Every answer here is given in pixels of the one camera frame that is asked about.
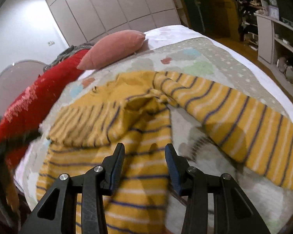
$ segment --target white shelving unit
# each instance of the white shelving unit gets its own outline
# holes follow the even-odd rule
[[[286,38],[293,44],[293,27],[268,16],[254,13],[257,16],[258,25],[258,60],[264,64],[275,76],[281,86],[293,97],[293,85],[287,81],[285,75],[281,73],[276,64],[283,52],[293,53],[293,47],[283,42],[281,38]]]
[[[290,50],[293,53],[293,47],[291,47],[290,45],[285,44],[283,42],[283,40],[275,37],[275,41],[280,43],[282,46],[284,46],[286,49]]]

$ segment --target wooden floor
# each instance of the wooden floor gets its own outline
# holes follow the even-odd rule
[[[241,54],[245,58],[247,58],[249,61],[254,63],[257,67],[259,67],[266,75],[268,75],[279,87],[280,89],[285,93],[285,95],[291,100],[293,103],[293,97],[280,85],[280,83],[276,80],[272,72],[261,62],[257,60],[257,51],[250,48],[247,44],[244,42],[237,42],[230,38],[219,38],[219,37],[212,37],[212,39],[216,40],[217,42],[229,47],[230,49],[236,51],[237,53]]]

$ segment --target bedspread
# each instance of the bedspread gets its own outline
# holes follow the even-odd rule
[[[122,73],[61,109],[48,135],[51,143],[39,172],[38,200],[59,175],[87,172],[122,142],[125,161],[119,188],[105,200],[108,232],[161,233],[168,189],[164,149],[172,143],[166,104],[193,116],[234,160],[293,189],[289,119],[205,78],[140,71]],[[80,198],[77,205],[76,228],[81,233]]]
[[[185,40],[128,57],[96,71],[84,81],[68,85],[42,123],[41,128],[44,134],[40,140],[31,145],[32,153],[27,156],[30,158],[28,161],[30,166],[23,177],[25,194],[31,208],[37,203],[35,185],[48,150],[49,142],[46,136],[61,107],[73,103],[94,86],[114,80],[118,73],[139,70],[176,71],[213,80],[237,89],[285,117],[288,116],[282,105],[258,83],[248,68],[236,61],[227,51],[214,46],[205,38]],[[277,187],[248,168],[236,165],[224,156],[202,131],[200,122],[181,108],[169,108],[172,121],[172,142],[177,152],[186,156],[190,165],[198,167],[205,173],[218,176],[224,172],[230,173],[258,209],[271,233],[277,233],[293,214],[293,191]],[[291,166],[288,167],[290,174],[293,172]],[[173,233],[180,233],[185,202],[175,198],[173,192],[169,195],[168,202],[165,226]],[[213,203],[211,202],[209,206],[211,209],[209,224],[212,226]]]

